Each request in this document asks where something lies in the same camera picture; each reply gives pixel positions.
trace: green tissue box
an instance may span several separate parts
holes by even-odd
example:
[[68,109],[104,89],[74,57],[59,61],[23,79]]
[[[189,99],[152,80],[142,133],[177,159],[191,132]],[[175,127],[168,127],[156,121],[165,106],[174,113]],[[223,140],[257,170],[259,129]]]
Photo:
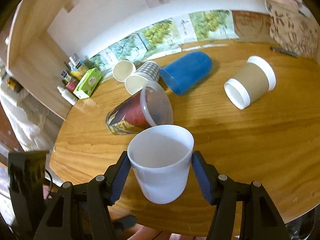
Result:
[[89,98],[101,78],[102,74],[96,67],[89,69],[79,81],[73,93],[79,99]]

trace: blue plastic cup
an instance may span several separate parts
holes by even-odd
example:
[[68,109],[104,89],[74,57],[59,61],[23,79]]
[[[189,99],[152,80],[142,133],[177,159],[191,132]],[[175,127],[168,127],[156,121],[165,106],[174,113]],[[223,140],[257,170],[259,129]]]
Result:
[[198,83],[212,68],[212,60],[202,51],[193,51],[160,69],[160,76],[177,95]]

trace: white squeeze bottle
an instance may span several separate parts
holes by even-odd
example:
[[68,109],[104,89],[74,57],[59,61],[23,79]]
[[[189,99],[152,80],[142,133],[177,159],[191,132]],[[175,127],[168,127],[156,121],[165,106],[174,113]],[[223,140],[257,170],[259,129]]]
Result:
[[61,93],[62,97],[65,100],[67,100],[70,104],[72,104],[73,106],[76,104],[76,102],[78,101],[78,98],[74,96],[70,91],[68,91],[67,89],[61,86],[58,86],[57,89]]

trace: cup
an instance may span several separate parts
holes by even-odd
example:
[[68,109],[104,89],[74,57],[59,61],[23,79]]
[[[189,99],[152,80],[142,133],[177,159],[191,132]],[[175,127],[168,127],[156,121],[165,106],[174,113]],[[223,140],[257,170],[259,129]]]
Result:
[[172,107],[163,88],[155,81],[110,111],[106,125],[113,134],[139,133],[152,126],[172,124]]
[[182,95],[208,75],[211,68],[212,60],[207,54],[193,51],[160,69],[160,75],[174,93]]
[[112,75],[115,80],[124,82],[125,79],[136,71],[136,66],[129,60],[120,60],[113,68]]
[[275,86],[276,76],[269,63],[258,56],[251,56],[224,84],[224,90],[236,107],[245,109]]
[[148,81],[159,81],[160,66],[154,61],[147,61],[142,64],[133,74],[128,76],[124,82],[126,90],[130,95],[135,94],[142,89],[143,85]]
[[186,187],[193,136],[177,125],[159,125],[136,135],[128,145],[128,157],[144,196],[166,204]]

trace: wooden tabletop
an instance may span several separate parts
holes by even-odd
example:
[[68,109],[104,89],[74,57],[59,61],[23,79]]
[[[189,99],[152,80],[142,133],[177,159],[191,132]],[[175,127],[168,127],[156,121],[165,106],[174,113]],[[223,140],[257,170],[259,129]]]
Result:
[[[194,136],[194,150],[234,181],[259,180],[284,222],[320,202],[320,68],[311,59],[272,52],[267,44],[230,43],[202,49],[214,64],[211,74],[183,96],[163,82],[172,104],[174,124]],[[161,66],[186,52],[156,59]],[[257,55],[276,74],[276,87],[244,110],[226,96],[223,84]],[[61,127],[50,167],[74,184],[90,181],[116,163],[134,135],[112,135],[107,113],[129,97],[124,84],[108,80],[91,98],[79,100]],[[138,223],[172,233],[206,236],[214,207],[202,198],[192,170],[182,195],[165,205],[149,202],[132,170],[119,201],[110,209],[133,214]],[[239,234],[241,204],[234,234]]]

